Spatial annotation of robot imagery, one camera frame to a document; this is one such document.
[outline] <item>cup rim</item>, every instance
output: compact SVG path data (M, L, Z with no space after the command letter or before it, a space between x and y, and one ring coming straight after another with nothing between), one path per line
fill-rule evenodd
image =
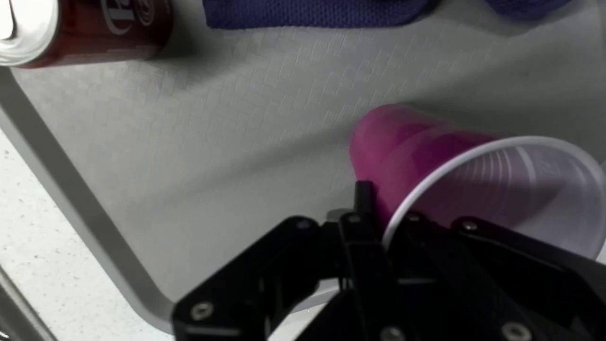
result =
M421 182L418 182L414 186L414 190L397 205L397 211L391 214L383 235L382 235L382 247L389 249L389 243L395 235L395 230L399 226L399 222L402 220L402 216L408 213L408 209L435 184L438 182L442 177L446 177L448 173L452 173L454 169L461 167L463 163L497 152L497 150L505 150L505 148L514 148L514 146L544 146L544 148L552 148L558 150L569 158L573 158L575 161L579 161L582 167L586 167L586 171L590 173L590 177L594 178L599 192L599 203L606 203L606 175L601 171L601 167L580 148L565 142L565 141L558 141L558 139L550 139L550 137L508 137L508 139L495 139L490 142L484 142L480 146L474 146L452 159L448 159L446 163L442 163L440 167L437 167L431 175L427 175ZM603 243L606 239L606 214L599 214L599 241ZM590 258L594 260L601 250L601 245L590 252Z

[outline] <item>red soda can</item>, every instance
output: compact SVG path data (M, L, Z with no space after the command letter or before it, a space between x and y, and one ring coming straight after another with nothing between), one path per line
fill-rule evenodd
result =
M0 67L145 59L169 31L169 0L0 0Z

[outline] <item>gray table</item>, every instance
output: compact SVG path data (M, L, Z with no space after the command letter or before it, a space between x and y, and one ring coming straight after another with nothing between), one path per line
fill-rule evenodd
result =
M599 2L541 25L444 2L404 29L211 33L177 0L160 59L0 70L0 125L132 307L171 302L289 214L348 207L357 118L408 103L606 159Z

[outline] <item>pink cup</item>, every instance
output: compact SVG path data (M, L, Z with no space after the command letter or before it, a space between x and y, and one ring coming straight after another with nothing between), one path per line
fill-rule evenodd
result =
M440 226L476 216L586 258L601 249L603 173L567 142L493 139L380 106L355 125L349 159L374 186L385 247L412 209Z

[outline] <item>blue fabric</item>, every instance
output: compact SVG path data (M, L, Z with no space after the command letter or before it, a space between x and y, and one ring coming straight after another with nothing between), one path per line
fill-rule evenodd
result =
M495 14L516 21L541 19L567 2L569 0L488 0Z
M397 27L438 0L204 0L211 29L257 27Z

